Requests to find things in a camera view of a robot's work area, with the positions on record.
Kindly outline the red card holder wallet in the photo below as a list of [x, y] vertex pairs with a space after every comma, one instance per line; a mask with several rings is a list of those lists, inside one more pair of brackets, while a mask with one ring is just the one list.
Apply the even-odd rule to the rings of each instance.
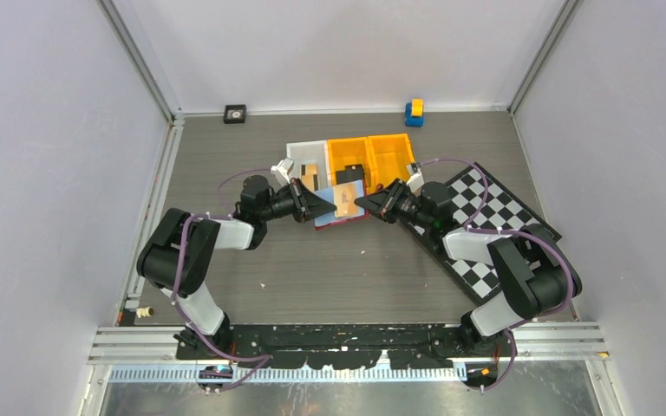
[[365, 218], [368, 213], [362, 207], [355, 204], [357, 198], [366, 195], [365, 191], [366, 189], [361, 179], [314, 191], [319, 198], [332, 203], [336, 207], [333, 212], [323, 214], [321, 217], [316, 218], [314, 220], [315, 227], [317, 229], [322, 229], [324, 227]]

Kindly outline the orange gold credit card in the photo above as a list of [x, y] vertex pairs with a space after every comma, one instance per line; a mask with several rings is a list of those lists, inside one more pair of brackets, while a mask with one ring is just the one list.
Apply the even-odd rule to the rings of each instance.
[[301, 172], [302, 176], [318, 175], [318, 165], [317, 164], [303, 164], [303, 165], [301, 165], [300, 172]]

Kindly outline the dark grey credit card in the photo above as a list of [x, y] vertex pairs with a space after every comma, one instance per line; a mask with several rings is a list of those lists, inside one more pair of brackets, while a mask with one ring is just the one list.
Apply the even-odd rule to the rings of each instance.
[[338, 185], [364, 181], [365, 171], [362, 164], [347, 165], [342, 170], [335, 172], [335, 179]]

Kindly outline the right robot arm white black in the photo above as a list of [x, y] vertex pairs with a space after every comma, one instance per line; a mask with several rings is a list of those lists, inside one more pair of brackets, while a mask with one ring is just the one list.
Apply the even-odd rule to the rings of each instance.
[[421, 227], [431, 246], [453, 261], [482, 263], [494, 269], [500, 293], [460, 319], [463, 349], [483, 355], [495, 336], [533, 318], [559, 312], [579, 295], [577, 272], [542, 224], [518, 230], [484, 229], [454, 216], [453, 188], [427, 182], [414, 193], [400, 179], [356, 205], [386, 223]]

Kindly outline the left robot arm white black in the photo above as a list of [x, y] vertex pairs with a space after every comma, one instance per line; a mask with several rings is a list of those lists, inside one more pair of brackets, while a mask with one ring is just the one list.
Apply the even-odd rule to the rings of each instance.
[[213, 253], [255, 250], [266, 237], [268, 222], [291, 217], [303, 224], [335, 209], [300, 179], [274, 190], [265, 177], [252, 175], [244, 180], [229, 218], [168, 209], [142, 248], [136, 271], [170, 299], [199, 349], [219, 359], [230, 351], [232, 334], [228, 314], [205, 283]]

